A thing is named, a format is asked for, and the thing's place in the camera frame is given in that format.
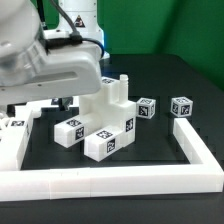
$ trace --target cube with marker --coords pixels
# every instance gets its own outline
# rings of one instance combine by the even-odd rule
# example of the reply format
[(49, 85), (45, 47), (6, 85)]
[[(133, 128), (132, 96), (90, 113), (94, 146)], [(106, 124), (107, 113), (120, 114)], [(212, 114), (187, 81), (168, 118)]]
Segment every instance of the cube with marker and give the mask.
[(151, 119), (155, 115), (156, 100), (140, 98), (137, 102), (137, 117)]
[(170, 112), (177, 117), (191, 116), (193, 101), (187, 97), (172, 98)]
[(78, 117), (73, 117), (72, 119), (55, 125), (54, 133), (55, 142), (68, 148), (84, 139), (85, 128)]

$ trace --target white cube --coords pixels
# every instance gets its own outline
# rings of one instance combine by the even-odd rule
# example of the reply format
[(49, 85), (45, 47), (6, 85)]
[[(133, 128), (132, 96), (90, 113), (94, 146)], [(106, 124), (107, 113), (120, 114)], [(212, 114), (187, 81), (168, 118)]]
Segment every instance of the white cube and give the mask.
[(193, 101), (187, 97), (172, 98), (170, 112), (177, 117), (191, 116)]
[(156, 110), (156, 100), (140, 98), (137, 102), (137, 117), (151, 119)]

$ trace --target black table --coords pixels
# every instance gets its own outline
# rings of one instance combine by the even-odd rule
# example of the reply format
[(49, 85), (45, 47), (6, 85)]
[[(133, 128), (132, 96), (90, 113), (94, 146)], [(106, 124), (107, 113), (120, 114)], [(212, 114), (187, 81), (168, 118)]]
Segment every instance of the black table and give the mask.
[[(83, 142), (65, 150), (53, 126), (78, 114), (44, 109), (35, 120), (22, 169), (111, 167), (188, 163), (172, 135), (172, 97), (193, 100), (188, 118), (224, 169), (224, 94), (173, 55), (112, 55), (104, 76), (129, 75), (130, 100), (157, 100), (151, 120), (137, 118), (136, 141), (97, 163), (83, 155)], [(224, 194), (148, 195), (0, 203), (1, 223), (224, 223)]]

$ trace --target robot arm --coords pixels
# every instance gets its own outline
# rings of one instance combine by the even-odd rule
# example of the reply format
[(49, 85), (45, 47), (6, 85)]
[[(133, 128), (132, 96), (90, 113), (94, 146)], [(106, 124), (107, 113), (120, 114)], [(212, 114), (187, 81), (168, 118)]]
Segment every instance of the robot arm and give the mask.
[[(0, 30), (0, 105), (100, 89), (100, 47), (85, 41), (72, 45), (71, 37), (46, 40), (29, 0), (1, 1)], [(54, 41), (67, 46), (52, 48)]]

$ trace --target black cable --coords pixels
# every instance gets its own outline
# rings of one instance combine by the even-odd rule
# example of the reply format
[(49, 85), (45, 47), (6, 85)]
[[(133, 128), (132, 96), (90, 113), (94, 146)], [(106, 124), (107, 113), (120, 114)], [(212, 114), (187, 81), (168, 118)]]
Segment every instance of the black cable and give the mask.
[(55, 7), (55, 9), (65, 18), (65, 20), (68, 22), (70, 27), (72, 28), (72, 34), (70, 34), (70, 38), (59, 38), (59, 39), (51, 39), (47, 40), (47, 46), (46, 50), (52, 49), (52, 48), (58, 48), (66, 45), (76, 45), (82, 43), (82, 41), (88, 41), (92, 42), (96, 45), (98, 45), (101, 49), (101, 57), (104, 56), (104, 46), (102, 43), (98, 40), (92, 39), (92, 38), (83, 38), (80, 33), (77, 31), (75, 24), (72, 22), (70, 17), (67, 15), (67, 13), (58, 5), (55, 3), (54, 0), (49, 0), (51, 4)]
[(45, 23), (43, 0), (37, 0), (37, 10), (40, 16), (41, 25), (44, 30), (47, 30), (47, 25)]
[(92, 42), (92, 43), (98, 45), (101, 49), (101, 58), (104, 56), (104, 53), (105, 53), (104, 46), (100, 41), (92, 39), (92, 38), (87, 38), (87, 37), (83, 37), (82, 40)]
[(73, 33), (79, 34), (77, 31), (75, 24), (72, 22), (68, 14), (58, 5), (55, 3), (54, 0), (50, 0), (51, 4), (55, 7), (55, 9), (64, 17), (64, 19), (68, 22), (69, 26), (72, 28)]

